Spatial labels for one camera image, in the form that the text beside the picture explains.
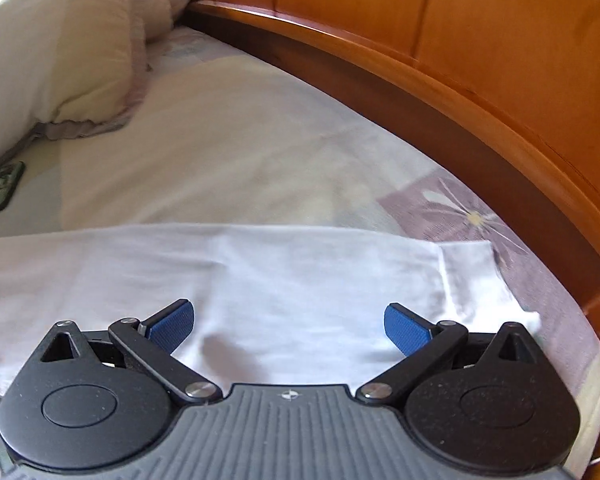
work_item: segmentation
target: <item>gray ribbed plate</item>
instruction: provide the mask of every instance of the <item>gray ribbed plate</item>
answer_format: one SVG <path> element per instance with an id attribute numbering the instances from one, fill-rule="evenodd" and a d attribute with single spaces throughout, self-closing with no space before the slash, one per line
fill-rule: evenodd
<path id="1" fill-rule="evenodd" d="M 9 480 L 62 478 L 21 466 Z M 396 413 L 346 386 L 237 384 L 222 402 L 183 410 L 133 462 L 73 480 L 468 480 L 417 447 Z M 567 480 L 561 468 L 524 477 Z"/>

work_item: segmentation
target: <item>bed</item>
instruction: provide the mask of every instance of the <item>bed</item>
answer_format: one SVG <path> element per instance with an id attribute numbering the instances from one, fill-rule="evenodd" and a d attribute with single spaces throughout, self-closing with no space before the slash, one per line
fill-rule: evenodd
<path id="1" fill-rule="evenodd" d="M 129 124 L 37 140 L 17 155 L 27 171 L 0 213 L 0 237 L 214 222 L 490 240 L 520 305 L 541 314 L 538 339 L 578 403 L 583 425 L 568 465 L 582 475 L 600 432 L 600 152 L 596 168 L 568 158 L 552 115 L 533 116 L 541 95 L 520 97 L 528 85 L 513 70 L 498 76 L 501 86 L 519 85 L 510 94 L 487 75 L 473 86 L 452 73 L 454 56 L 478 70 L 482 54 L 469 42 L 476 37 L 465 38 L 467 51 L 460 38 L 442 38 L 451 1 L 192 4 L 179 27 L 149 44 L 148 91 Z M 378 20 L 385 6 L 400 12 Z M 465 10 L 458 19 L 473 19 Z M 490 31 L 497 10 L 475 26 Z M 545 46 L 564 39 L 552 34 Z M 445 42 L 458 51 L 441 51 Z M 508 44 L 490 48 L 508 59 Z M 559 68 L 570 62 L 580 74 L 583 49 L 600 59 L 600 40 L 569 46 Z M 534 55 L 529 63 L 541 64 Z M 530 77 L 560 86 L 546 72 Z M 587 84 L 578 91 L 598 100 L 578 108 L 569 153 L 590 142 L 578 128 L 600 137 L 600 69 Z M 578 91 L 553 105 L 568 115 Z"/>

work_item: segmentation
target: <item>yellow flower center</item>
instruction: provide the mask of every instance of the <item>yellow flower center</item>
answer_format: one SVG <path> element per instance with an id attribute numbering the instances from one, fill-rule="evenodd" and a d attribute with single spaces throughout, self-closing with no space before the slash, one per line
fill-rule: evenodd
<path id="1" fill-rule="evenodd" d="M 480 213 L 478 213 L 477 211 L 469 211 L 466 214 L 466 219 L 471 225 L 476 227 L 480 227 L 484 224 L 484 219 L 482 218 L 482 215 L 480 215 Z"/>

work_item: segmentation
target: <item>bed sheet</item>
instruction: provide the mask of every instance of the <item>bed sheet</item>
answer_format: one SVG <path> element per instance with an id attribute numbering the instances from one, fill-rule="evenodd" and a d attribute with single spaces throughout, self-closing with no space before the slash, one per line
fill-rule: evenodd
<path id="1" fill-rule="evenodd" d="M 323 92 L 190 28 L 149 46 L 150 89 L 123 129 L 40 140 L 0 237 L 162 222 L 343 226 L 490 240 L 578 403 L 567 466 L 600 431 L 600 342 L 564 287 L 452 174 Z"/>

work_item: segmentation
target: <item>folded white fabric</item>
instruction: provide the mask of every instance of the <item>folded white fabric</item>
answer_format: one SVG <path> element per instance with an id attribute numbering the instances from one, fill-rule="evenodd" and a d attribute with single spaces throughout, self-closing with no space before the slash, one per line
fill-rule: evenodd
<path id="1" fill-rule="evenodd" d="M 475 332 L 540 323 L 501 279 L 488 242 L 199 224 L 0 238 L 0 394 L 57 320 L 103 330 L 178 298 L 193 302 L 196 325 L 174 355 L 225 391 L 234 382 L 356 389 L 402 357 L 382 326 L 394 301 Z"/>

